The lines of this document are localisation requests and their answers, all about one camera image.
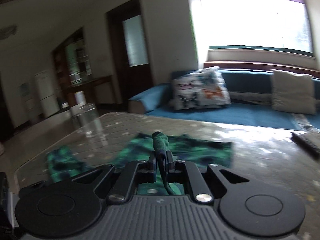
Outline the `black remote control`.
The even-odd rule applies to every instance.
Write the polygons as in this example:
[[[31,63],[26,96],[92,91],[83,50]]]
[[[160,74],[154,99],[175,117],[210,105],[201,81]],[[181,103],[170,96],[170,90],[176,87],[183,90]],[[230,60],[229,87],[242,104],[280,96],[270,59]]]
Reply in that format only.
[[[312,156],[313,159],[319,160],[319,146],[311,142],[309,139],[306,139],[304,135],[299,135],[297,133],[291,133],[291,140],[304,149],[308,155]]]

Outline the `dark wooden shelf cabinet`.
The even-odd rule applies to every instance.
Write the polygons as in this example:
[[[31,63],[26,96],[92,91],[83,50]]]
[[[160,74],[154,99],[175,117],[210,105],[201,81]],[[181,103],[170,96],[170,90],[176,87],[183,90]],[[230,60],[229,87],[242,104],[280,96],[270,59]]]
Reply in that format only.
[[[98,104],[97,87],[108,84],[111,98],[116,101],[112,75],[93,77],[86,49],[84,31],[75,31],[52,51],[57,82],[63,98],[73,107],[78,104],[76,93],[83,92],[87,103]]]

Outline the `white refrigerator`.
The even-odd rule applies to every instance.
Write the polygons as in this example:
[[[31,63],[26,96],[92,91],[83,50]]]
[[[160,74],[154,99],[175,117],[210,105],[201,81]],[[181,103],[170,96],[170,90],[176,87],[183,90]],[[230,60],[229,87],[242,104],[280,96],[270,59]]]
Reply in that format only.
[[[35,75],[35,82],[44,117],[48,118],[60,110],[52,80],[49,73],[45,70]]]

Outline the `blue corner sofa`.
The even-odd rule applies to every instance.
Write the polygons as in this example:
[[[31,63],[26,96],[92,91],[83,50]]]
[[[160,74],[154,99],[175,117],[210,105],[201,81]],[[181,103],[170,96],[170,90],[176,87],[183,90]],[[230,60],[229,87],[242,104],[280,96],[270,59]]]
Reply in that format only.
[[[174,119],[303,129],[319,126],[319,79],[282,70],[178,71],[169,83],[133,96],[129,109]]]

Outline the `water dispenser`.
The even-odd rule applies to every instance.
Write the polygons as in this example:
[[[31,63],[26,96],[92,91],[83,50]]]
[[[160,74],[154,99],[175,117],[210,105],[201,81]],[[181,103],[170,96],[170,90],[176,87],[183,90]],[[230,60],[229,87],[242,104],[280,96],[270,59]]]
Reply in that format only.
[[[19,86],[19,91],[23,101],[23,105],[27,112],[28,120],[31,122],[32,125],[34,125],[37,123],[37,114],[35,109],[35,103],[34,103],[29,85],[27,83],[21,84]]]

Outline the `dark wooden door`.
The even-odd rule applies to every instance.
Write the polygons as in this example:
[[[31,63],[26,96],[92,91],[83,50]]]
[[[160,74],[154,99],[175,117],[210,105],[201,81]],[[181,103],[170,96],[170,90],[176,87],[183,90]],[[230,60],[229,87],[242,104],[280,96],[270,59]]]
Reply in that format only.
[[[106,13],[121,101],[153,87],[148,43],[140,0],[130,0]]]

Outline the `clear glass mug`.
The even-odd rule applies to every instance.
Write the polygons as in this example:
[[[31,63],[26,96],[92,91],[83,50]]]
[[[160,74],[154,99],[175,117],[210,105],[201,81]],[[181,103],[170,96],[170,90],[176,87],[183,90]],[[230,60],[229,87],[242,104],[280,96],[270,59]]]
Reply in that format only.
[[[94,103],[73,106],[71,114],[72,122],[78,132],[84,134],[92,142],[100,142],[103,146],[108,145],[106,134]]]

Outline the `white plain cushion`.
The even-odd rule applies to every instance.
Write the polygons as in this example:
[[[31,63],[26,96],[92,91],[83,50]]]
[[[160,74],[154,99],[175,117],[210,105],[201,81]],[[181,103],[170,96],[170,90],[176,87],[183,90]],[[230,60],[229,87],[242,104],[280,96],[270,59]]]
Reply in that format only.
[[[274,110],[310,115],[317,113],[312,75],[274,69],[271,83]]]

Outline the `butterfly print pillow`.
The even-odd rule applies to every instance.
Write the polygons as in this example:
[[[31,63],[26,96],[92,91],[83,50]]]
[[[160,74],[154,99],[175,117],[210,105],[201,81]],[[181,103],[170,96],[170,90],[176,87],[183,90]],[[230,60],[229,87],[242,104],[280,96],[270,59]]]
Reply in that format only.
[[[173,107],[176,110],[222,108],[231,98],[219,67],[185,74],[172,81]]]

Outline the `green plaid flannel garment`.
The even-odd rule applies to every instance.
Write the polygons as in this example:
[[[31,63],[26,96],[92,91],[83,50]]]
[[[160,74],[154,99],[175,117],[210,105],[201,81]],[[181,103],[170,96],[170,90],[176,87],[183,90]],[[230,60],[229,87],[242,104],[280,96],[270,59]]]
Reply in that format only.
[[[167,149],[171,150],[174,159],[192,161],[199,168],[210,163],[231,167],[233,159],[232,143],[213,142],[194,139],[187,134],[169,135]],[[116,168],[123,167],[130,161],[147,160],[153,151],[153,139],[149,134],[139,133],[108,164]],[[75,156],[68,146],[61,146],[50,151],[46,156],[47,169],[53,182],[71,178],[94,167]]]

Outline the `window with green frame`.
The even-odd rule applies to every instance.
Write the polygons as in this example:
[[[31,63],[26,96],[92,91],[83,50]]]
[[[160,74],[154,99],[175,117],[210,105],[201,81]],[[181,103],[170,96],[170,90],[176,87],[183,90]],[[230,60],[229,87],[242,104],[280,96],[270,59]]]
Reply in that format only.
[[[209,49],[256,49],[312,56],[304,0],[200,0]]]

